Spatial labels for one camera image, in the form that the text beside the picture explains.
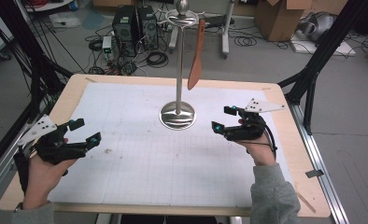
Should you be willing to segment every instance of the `white paper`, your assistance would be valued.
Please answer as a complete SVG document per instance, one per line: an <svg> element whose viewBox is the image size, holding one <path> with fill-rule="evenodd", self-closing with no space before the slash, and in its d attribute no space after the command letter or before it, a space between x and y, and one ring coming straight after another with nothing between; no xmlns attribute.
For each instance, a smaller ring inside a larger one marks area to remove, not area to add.
<svg viewBox="0 0 368 224"><path fill-rule="evenodd" d="M173 131L161 124L159 112L176 99L176 87L90 83L72 116L84 118L85 126L66 137L71 143L83 142L101 132L101 144L69 169L50 199L250 207L253 160L243 147L213 133L211 121L237 126L240 117L224 114L223 107L245 107L251 98L266 100L265 95L196 87L183 90L182 96L197 119L189 129ZM276 139L283 174L292 182L271 114L261 115Z"/></svg>

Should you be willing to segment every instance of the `sleeve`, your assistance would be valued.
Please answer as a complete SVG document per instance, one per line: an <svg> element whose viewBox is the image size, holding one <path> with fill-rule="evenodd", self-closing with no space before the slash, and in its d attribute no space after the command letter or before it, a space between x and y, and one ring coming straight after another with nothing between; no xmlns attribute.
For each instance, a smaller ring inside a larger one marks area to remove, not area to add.
<svg viewBox="0 0 368 224"><path fill-rule="evenodd" d="M251 224L299 223L300 203L292 185L284 179L278 163L253 168Z"/></svg>
<svg viewBox="0 0 368 224"><path fill-rule="evenodd" d="M37 209L17 210L12 213L12 224L53 224L53 204L47 203Z"/></svg>

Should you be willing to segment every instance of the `computer tower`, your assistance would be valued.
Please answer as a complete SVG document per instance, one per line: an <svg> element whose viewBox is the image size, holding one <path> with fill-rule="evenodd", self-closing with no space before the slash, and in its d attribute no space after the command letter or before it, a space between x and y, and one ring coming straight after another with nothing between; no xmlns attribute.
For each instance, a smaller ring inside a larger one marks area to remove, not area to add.
<svg viewBox="0 0 368 224"><path fill-rule="evenodd" d="M137 54L135 48L140 36L135 6L118 6L112 28L117 40L119 55L134 57Z"/></svg>
<svg viewBox="0 0 368 224"><path fill-rule="evenodd" d="M140 38L144 49L158 49L157 17L152 6L139 6L137 14L140 24Z"/></svg>

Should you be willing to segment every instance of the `orange paddle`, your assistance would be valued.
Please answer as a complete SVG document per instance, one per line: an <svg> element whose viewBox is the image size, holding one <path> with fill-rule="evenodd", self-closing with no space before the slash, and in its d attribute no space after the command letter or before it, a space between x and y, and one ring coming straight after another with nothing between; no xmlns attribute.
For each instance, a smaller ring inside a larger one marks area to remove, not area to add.
<svg viewBox="0 0 368 224"><path fill-rule="evenodd" d="M193 64L190 76L188 77L189 91L196 85L196 83L198 83L198 80L202 74L201 52L202 52L202 45L204 44L204 35L205 35L205 20L199 20L198 37L196 38L196 51L195 56L193 57Z"/></svg>

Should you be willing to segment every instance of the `robotic hand controller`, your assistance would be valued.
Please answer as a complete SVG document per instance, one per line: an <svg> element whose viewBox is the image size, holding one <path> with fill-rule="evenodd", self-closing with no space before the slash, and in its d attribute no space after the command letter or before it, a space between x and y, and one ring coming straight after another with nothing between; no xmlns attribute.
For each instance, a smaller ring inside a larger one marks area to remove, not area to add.
<svg viewBox="0 0 368 224"><path fill-rule="evenodd" d="M37 155L43 160L51 164L58 164L61 161L79 159L86 156L86 153L94 147L99 146L102 136L100 133L85 139L85 142L67 144L64 141L64 135L68 128L74 131L85 125L84 119L70 120L59 126L44 115L19 141L19 150L13 159L18 168L21 189L26 192L28 175L29 175L29 159L30 155L36 151ZM38 141L31 146L30 152L25 155L23 146L33 140Z"/></svg>
<svg viewBox="0 0 368 224"><path fill-rule="evenodd" d="M245 108L236 106L224 106L224 113L229 115L239 115L241 125L225 127L223 124L211 121L214 133L223 135L228 141L250 141L258 139L267 131L271 148L276 155L275 140L265 120L260 116L262 112L284 109L284 105L277 105L265 101L255 100L254 98Z"/></svg>

